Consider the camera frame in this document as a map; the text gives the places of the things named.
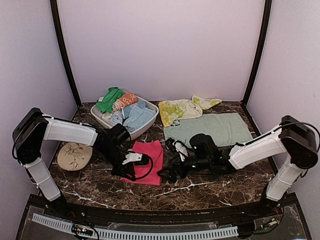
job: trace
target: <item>beige plate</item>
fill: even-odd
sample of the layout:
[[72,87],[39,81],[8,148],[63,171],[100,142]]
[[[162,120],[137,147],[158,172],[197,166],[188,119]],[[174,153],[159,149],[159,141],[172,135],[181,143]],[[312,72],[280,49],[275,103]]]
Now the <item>beige plate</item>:
[[68,142],[59,151],[57,163],[64,170],[78,171],[88,164],[92,152],[91,146]]

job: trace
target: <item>vent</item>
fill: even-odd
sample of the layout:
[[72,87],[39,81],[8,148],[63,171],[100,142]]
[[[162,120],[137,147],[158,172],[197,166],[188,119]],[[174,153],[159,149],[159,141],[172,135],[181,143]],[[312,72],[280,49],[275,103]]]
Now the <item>vent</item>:
[[[49,228],[72,234],[72,223],[63,219],[54,219],[49,216],[33,214],[33,222],[47,226]],[[222,229],[193,231],[193,232],[171,232],[171,233],[143,233],[129,231],[115,231],[95,227],[101,240],[214,240],[238,236],[236,226]],[[97,239],[94,233],[91,239]]]

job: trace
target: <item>orange towel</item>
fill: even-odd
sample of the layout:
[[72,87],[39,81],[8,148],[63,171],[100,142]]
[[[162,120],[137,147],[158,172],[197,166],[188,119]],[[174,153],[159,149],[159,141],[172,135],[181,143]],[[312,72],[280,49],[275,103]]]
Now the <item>orange towel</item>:
[[112,110],[120,111],[122,108],[131,104],[135,104],[136,102],[138,102],[136,95],[132,92],[127,92],[115,101],[115,103],[112,105]]

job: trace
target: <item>blue towel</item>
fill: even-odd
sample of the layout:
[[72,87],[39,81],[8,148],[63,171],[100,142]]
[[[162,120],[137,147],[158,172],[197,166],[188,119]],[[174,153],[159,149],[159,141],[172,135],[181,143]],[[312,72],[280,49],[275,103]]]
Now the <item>blue towel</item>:
[[122,116],[121,111],[115,111],[110,118],[110,122],[114,124],[122,124],[123,120],[124,117]]
[[132,133],[146,124],[155,114],[154,110],[147,107],[141,109],[137,105],[134,105],[130,111],[129,118],[124,121],[123,126]]
[[131,104],[129,106],[126,106],[126,107],[122,108],[122,115],[124,116],[124,119],[127,119],[129,117],[131,109],[134,106],[138,106],[139,108],[144,109],[146,107],[146,102],[145,101],[138,101],[138,102],[136,102],[134,104]]

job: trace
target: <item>yellow towel with pattern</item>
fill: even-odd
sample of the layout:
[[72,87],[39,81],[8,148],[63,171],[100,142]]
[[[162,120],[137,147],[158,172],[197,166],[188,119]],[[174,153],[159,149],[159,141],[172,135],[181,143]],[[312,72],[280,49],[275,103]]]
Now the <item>yellow towel with pattern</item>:
[[162,123],[170,126],[176,119],[194,119],[202,116],[202,109],[192,100],[161,101],[158,104]]
[[204,99],[202,97],[193,95],[192,102],[194,104],[199,105],[202,110],[208,110],[208,109],[212,108],[214,105],[222,103],[222,100],[220,100],[220,99]]

